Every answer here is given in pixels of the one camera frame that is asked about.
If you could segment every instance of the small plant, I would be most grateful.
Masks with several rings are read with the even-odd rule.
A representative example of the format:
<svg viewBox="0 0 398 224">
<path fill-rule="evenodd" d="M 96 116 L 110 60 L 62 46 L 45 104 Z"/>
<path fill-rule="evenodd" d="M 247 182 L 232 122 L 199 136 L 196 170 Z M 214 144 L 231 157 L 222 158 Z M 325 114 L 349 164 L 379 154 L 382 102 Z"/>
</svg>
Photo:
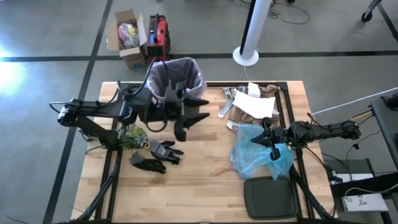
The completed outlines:
<svg viewBox="0 0 398 224">
<path fill-rule="evenodd" d="M 122 137 L 120 146 L 125 150 L 140 149 L 148 144 L 148 136 L 145 131 L 132 125 L 130 130 Z"/>
</svg>

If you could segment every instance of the trash bin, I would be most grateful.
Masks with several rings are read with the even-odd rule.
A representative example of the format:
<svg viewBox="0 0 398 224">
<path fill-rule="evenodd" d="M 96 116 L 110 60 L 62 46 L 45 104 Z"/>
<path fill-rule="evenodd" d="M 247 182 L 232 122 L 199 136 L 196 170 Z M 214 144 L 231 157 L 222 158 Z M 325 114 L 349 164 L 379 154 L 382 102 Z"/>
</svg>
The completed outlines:
<svg viewBox="0 0 398 224">
<path fill-rule="evenodd" d="M 189 57 L 154 63 L 146 87 L 161 103 L 164 102 L 165 90 L 169 82 L 175 86 L 181 81 L 184 82 L 187 94 L 195 98 L 200 98 L 207 88 L 199 65 Z"/>
</svg>

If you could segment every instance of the work glove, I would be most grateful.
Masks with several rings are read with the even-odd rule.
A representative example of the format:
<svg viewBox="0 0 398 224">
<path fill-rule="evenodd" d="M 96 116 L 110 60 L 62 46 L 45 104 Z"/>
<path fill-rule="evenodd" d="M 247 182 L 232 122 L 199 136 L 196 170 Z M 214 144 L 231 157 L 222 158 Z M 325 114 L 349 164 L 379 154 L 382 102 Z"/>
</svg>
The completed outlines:
<svg viewBox="0 0 398 224">
<path fill-rule="evenodd" d="M 163 166 L 162 161 L 157 159 L 145 159 L 142 155 L 138 154 L 138 152 L 135 152 L 129 160 L 130 164 L 138 169 L 158 172 L 161 174 L 166 173 L 166 167 Z"/>
<path fill-rule="evenodd" d="M 156 140 L 151 140 L 149 142 L 149 150 L 156 159 L 169 161 L 172 164 L 178 165 L 180 163 L 180 158 L 176 157 L 174 154 L 183 155 L 184 153 L 177 149 L 172 149 L 170 146 L 174 144 L 175 142 L 173 141 L 164 141 L 160 143 Z"/>
</svg>

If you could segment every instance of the concrete floor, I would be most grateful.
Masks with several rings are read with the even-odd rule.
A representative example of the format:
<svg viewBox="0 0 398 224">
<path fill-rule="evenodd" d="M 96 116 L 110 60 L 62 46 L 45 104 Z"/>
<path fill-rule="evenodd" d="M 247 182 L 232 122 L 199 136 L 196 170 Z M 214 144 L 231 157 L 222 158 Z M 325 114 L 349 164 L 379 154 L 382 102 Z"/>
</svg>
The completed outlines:
<svg viewBox="0 0 398 224">
<path fill-rule="evenodd" d="M 362 24 L 368 0 L 297 0 L 311 16 L 295 26 L 268 19 L 259 42 L 260 52 L 349 52 L 398 50 L 398 43 L 378 9 Z M 90 56 L 107 0 L 0 1 L 0 223 L 5 217 L 42 223 L 67 136 L 50 101 L 76 98 L 89 57 L 82 61 L 31 62 L 30 57 Z M 398 26 L 398 2 L 383 1 L 392 23 Z M 231 53 L 240 42 L 248 10 L 234 0 L 114 0 L 113 12 L 134 8 L 144 18 L 165 14 L 172 38 L 172 54 Z M 276 6 L 285 19 L 302 21 L 303 15 Z M 98 55 L 116 55 L 106 49 L 102 33 Z M 207 80 L 245 80 L 243 68 L 230 58 L 198 59 Z M 398 54 L 360 57 L 267 57 L 247 68 L 252 80 L 303 80 L 313 112 L 362 96 L 394 88 Z M 96 61 L 86 100 L 96 100 L 104 81 L 139 81 L 145 69 L 130 71 L 123 61 Z M 342 121 L 366 110 L 369 100 L 320 114 L 321 123 Z M 378 130 L 375 120 L 363 124 L 365 135 Z M 322 151 L 345 159 L 352 142 L 322 142 Z M 76 135 L 53 222 L 66 221 L 84 160 L 86 142 Z M 351 159 L 370 158 L 376 172 L 395 170 L 381 135 L 364 142 Z M 391 217 L 398 220 L 391 202 Z M 344 220 L 379 223 L 376 213 L 348 214 Z"/>
</svg>

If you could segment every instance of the white stand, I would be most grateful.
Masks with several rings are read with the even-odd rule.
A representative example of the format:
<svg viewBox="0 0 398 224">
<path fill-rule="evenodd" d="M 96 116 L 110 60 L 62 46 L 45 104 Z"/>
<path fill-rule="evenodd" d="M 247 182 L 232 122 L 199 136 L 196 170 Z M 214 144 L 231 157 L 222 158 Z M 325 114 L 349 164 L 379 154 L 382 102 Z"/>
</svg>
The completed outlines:
<svg viewBox="0 0 398 224">
<path fill-rule="evenodd" d="M 257 45 L 261 36 L 262 28 L 267 19 L 270 6 L 271 0 L 252 0 L 248 15 L 250 23 L 246 23 L 245 28 L 245 33 L 247 35 L 243 35 L 244 40 L 242 41 L 241 46 L 233 52 L 233 58 L 236 63 L 244 66 L 251 66 L 259 60 Z"/>
</svg>

